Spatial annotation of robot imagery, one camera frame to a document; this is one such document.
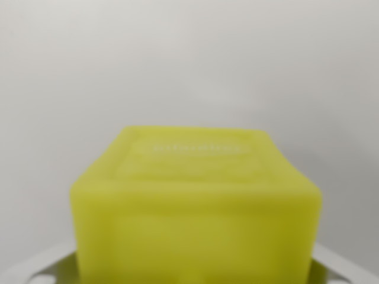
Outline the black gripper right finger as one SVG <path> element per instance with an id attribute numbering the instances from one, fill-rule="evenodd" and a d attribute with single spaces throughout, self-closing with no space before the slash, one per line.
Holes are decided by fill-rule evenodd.
<path id="1" fill-rule="evenodd" d="M 325 246 L 316 244 L 309 283 L 378 284 L 378 276 Z"/>

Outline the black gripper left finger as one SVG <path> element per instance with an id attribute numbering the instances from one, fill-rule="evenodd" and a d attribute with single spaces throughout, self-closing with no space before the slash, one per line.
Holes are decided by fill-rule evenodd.
<path id="1" fill-rule="evenodd" d="M 17 263 L 1 274 L 1 283 L 80 283 L 74 241 L 60 243 Z"/>

